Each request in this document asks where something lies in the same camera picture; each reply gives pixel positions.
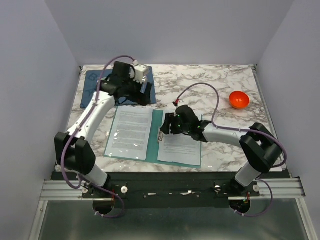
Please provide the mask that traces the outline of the printed paper sheet top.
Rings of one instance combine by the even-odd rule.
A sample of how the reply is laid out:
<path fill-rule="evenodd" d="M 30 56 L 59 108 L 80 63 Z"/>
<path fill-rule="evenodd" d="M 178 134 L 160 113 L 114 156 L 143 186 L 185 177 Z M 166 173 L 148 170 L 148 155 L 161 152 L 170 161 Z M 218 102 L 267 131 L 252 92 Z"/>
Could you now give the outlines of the printed paper sheet top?
<path fill-rule="evenodd" d="M 153 109 L 119 106 L 108 135 L 104 156 L 144 161 L 151 131 Z"/>

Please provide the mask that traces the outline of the metal folder clip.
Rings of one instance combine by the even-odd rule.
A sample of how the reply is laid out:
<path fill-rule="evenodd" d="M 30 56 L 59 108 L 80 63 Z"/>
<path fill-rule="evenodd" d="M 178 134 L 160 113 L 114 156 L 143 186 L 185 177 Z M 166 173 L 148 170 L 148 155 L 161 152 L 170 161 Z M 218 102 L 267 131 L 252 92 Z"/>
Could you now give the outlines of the metal folder clip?
<path fill-rule="evenodd" d="M 160 142 L 163 141 L 164 133 L 161 131 L 161 127 L 158 128 L 157 133 L 157 143 L 160 144 Z"/>

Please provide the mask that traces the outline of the printed paper sheet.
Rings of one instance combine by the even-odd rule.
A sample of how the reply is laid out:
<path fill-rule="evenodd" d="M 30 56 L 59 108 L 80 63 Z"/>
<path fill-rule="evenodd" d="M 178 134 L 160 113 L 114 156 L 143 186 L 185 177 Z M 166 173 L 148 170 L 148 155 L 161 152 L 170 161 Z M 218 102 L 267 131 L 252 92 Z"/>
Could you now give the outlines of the printed paper sheet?
<path fill-rule="evenodd" d="M 165 110 L 162 115 L 161 126 L 165 120 Z M 202 157 L 202 144 L 184 134 L 163 134 L 163 140 L 158 144 L 157 160 L 161 164 L 200 168 Z"/>
<path fill-rule="evenodd" d="M 108 135 L 104 156 L 144 161 L 151 131 L 153 109 L 119 106 Z"/>

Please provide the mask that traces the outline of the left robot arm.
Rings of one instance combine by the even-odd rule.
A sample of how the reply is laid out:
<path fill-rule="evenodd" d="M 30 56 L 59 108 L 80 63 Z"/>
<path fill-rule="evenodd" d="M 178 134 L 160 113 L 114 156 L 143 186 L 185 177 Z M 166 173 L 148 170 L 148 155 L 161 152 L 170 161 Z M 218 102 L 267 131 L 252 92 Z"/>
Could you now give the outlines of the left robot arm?
<path fill-rule="evenodd" d="M 72 189 L 81 187 L 68 179 L 66 170 L 70 170 L 77 174 L 79 182 L 91 183 L 93 191 L 101 198 L 110 194 L 111 177 L 96 164 L 96 155 L 90 145 L 95 132 L 121 98 L 147 106 L 151 103 L 152 90 L 152 84 L 147 80 L 148 66 L 137 60 L 125 63 L 113 59 L 111 64 L 111 73 L 98 77 L 92 98 L 80 118 L 66 132 L 58 132 L 54 137 L 56 162 L 65 182 Z"/>

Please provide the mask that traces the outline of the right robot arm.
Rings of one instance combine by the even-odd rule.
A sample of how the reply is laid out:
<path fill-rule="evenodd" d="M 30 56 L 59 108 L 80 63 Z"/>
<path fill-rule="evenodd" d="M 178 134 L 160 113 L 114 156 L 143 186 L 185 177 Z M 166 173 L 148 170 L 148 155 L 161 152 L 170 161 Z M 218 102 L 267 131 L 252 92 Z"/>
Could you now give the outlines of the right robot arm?
<path fill-rule="evenodd" d="M 213 120 L 200 120 L 187 105 L 164 115 L 159 131 L 164 135 L 183 134 L 203 143 L 236 146 L 244 152 L 247 163 L 231 179 L 229 191 L 241 196 L 262 174 L 286 163 L 288 154 L 283 145 L 261 123 L 249 128 L 218 126 Z"/>

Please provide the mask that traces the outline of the printed paper sheet bottom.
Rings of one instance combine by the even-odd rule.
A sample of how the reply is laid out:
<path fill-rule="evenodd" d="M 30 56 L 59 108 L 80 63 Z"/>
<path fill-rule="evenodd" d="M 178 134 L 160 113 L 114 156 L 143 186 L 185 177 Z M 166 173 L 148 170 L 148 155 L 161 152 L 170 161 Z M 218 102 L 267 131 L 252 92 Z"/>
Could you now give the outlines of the printed paper sheet bottom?
<path fill-rule="evenodd" d="M 165 120 L 165 110 L 162 115 L 161 126 Z M 184 134 L 163 134 L 163 140 L 158 144 L 157 160 L 161 164 L 200 168 L 202 157 L 202 144 Z"/>

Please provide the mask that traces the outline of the teal file folder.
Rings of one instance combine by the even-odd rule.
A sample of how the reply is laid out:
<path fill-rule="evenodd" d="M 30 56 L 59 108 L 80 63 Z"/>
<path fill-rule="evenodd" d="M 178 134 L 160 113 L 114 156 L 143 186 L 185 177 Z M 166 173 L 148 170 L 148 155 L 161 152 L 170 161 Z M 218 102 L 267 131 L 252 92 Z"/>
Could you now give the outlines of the teal file folder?
<path fill-rule="evenodd" d="M 163 110 L 156 110 L 152 109 L 152 123 L 150 128 L 148 146 L 147 146 L 147 153 L 146 153 L 146 160 L 134 160 L 134 159 L 125 159 L 125 160 L 132 160 L 138 162 L 146 162 L 152 164 L 163 164 L 157 160 L 159 145 L 157 143 L 157 135 L 158 129 L 162 124 L 162 117 L 163 117 Z"/>

